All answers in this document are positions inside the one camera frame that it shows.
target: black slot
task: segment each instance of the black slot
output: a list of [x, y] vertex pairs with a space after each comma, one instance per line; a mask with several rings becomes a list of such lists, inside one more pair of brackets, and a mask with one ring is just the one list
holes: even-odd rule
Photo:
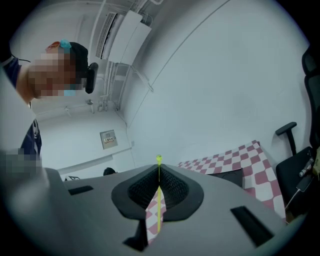
[[273, 237], [273, 234], [245, 206], [233, 208], [231, 212], [257, 247]]
[[81, 187], [76, 187], [76, 188], [72, 188], [69, 189], [69, 193], [71, 196], [73, 195], [77, 195], [77, 194], [81, 194], [90, 190], [93, 190], [94, 188], [92, 186], [81, 186]]

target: blue hair clip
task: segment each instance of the blue hair clip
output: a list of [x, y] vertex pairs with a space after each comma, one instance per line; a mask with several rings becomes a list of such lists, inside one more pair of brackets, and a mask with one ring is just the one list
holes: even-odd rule
[[71, 44], [69, 43], [68, 40], [66, 39], [62, 39], [60, 41], [60, 46], [66, 51], [66, 52], [70, 52], [70, 48], [71, 48]]

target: chair armrest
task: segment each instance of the chair armrest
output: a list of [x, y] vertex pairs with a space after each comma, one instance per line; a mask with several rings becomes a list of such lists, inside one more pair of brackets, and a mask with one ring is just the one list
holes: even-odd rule
[[279, 136], [281, 134], [286, 133], [287, 131], [291, 130], [293, 127], [296, 127], [296, 126], [297, 126], [296, 122], [290, 122], [290, 123], [282, 126], [280, 129], [276, 130], [275, 134]]
[[295, 139], [294, 139], [294, 136], [292, 135], [292, 131], [291, 131], [291, 129], [293, 127], [296, 127], [296, 126], [297, 126], [296, 122], [290, 122], [290, 123], [286, 124], [285, 126], [282, 126], [280, 129], [275, 131], [275, 134], [278, 135], [278, 136], [281, 135], [281, 134], [286, 133], [286, 135], [288, 136], [288, 139], [289, 139], [292, 155], [295, 155], [297, 153]]

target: black cushion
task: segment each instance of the black cushion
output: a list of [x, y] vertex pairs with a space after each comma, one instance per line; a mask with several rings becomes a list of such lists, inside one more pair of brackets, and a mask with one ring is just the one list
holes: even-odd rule
[[[299, 172], [301, 172], [310, 159], [308, 155], [309, 151], [313, 159], [315, 159], [316, 151], [311, 147], [306, 147], [276, 166], [276, 175], [285, 204], [287, 204], [297, 192], [297, 185], [302, 179], [299, 177]], [[315, 177], [305, 192], [298, 192], [288, 208], [294, 216], [303, 214], [312, 204], [317, 203], [318, 194], [319, 182], [318, 178]]]

